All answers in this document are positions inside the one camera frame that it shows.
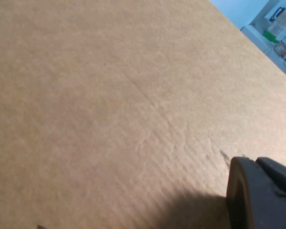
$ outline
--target black plastic object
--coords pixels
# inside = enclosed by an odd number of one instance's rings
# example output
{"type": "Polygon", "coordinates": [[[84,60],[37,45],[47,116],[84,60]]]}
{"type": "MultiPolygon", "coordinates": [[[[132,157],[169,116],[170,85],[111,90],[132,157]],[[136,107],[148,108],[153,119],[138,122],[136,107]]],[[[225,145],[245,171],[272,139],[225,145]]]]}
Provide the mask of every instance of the black plastic object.
{"type": "Polygon", "coordinates": [[[232,158],[226,201],[231,229],[286,229],[286,167],[232,158]]]}

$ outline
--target white wall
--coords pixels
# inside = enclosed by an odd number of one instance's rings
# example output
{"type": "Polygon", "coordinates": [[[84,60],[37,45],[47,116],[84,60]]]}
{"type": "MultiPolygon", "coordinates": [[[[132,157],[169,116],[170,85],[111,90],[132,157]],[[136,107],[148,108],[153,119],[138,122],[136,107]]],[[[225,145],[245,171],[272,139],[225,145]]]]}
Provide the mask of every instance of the white wall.
{"type": "Polygon", "coordinates": [[[237,28],[248,25],[270,0],[210,0],[237,28]]]}

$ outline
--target brown cardboard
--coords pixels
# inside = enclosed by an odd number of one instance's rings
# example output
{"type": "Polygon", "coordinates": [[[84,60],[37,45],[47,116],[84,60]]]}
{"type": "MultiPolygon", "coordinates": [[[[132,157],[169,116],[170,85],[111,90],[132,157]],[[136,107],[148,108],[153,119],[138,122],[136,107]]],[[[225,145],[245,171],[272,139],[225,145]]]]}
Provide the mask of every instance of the brown cardboard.
{"type": "Polygon", "coordinates": [[[0,1],[0,229],[228,228],[241,155],[286,76],[208,1],[0,1]]]}

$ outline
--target label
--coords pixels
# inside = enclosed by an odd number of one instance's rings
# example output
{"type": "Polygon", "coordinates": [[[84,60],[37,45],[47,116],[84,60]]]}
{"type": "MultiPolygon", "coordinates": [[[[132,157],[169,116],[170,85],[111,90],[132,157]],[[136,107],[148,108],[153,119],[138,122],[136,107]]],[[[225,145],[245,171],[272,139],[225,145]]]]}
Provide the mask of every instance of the label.
{"type": "Polygon", "coordinates": [[[276,37],[277,41],[281,41],[286,36],[286,26],[273,22],[267,29],[271,34],[276,37]]]}
{"type": "Polygon", "coordinates": [[[278,41],[281,41],[286,36],[286,27],[283,31],[276,37],[278,41]]]}

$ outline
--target cardboard surface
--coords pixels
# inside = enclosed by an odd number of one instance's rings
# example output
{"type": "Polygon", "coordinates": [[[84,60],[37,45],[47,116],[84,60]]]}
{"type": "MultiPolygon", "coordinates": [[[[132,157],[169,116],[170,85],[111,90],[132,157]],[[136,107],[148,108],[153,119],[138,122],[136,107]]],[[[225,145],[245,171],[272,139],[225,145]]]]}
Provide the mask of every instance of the cardboard surface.
{"type": "Polygon", "coordinates": [[[0,1],[0,229],[225,228],[241,155],[286,76],[208,1],[0,1]]]}

